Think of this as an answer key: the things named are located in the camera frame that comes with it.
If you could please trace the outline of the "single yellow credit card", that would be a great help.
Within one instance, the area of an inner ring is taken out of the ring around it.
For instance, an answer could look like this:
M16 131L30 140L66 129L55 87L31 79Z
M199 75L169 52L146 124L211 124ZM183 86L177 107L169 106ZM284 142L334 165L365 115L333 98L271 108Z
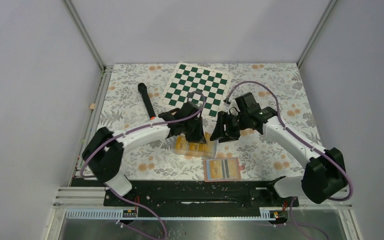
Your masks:
M208 174L210 180L217 180L223 177L222 161L220 159L209 160Z

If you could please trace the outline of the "tan leather card holder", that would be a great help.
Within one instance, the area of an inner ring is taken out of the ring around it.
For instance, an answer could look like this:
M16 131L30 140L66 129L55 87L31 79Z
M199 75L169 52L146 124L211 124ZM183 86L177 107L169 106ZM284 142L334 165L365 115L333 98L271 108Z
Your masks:
M226 170L225 170L225 163L226 163L226 159L231 159L231 158L215 158L215 159L204 159L202 161L203 163L203 170L204 170L204 181L205 182L234 182L234 181L241 181L242 180L242 177L241 177L241 167L240 167L240 164L239 164L239 160L238 160L238 169L240 170L240 175L239 175L239 179L229 179L226 177ZM209 160L221 160L221 166L222 166L222 171L223 171L223 177L221 179L209 179Z

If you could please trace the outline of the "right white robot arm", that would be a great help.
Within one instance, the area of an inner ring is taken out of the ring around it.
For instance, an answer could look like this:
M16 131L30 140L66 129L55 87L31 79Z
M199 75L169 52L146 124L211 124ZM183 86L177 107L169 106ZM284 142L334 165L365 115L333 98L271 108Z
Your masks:
M327 149L311 143L305 136L283 126L277 111L271 107L261 108L250 92L236 97L235 102L236 113L218 112L211 141L237 141L241 131L252 129L279 144L304 168L302 176L281 176L270 182L266 198L271 205L279 206L289 197L307 197L321 204L349 184L344 157L337 148Z

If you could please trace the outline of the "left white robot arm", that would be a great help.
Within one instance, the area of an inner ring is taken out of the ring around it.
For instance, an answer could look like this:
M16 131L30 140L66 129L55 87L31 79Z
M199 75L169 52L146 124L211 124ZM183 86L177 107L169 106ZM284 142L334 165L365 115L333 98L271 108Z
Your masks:
M154 141L174 136L191 137L195 143L204 142L202 130L203 107L188 101L181 108L163 112L147 124L115 133L107 127L96 131L81 154L84 167L93 176L116 193L116 199L124 206L132 204L135 192L128 178L121 172L125 154Z

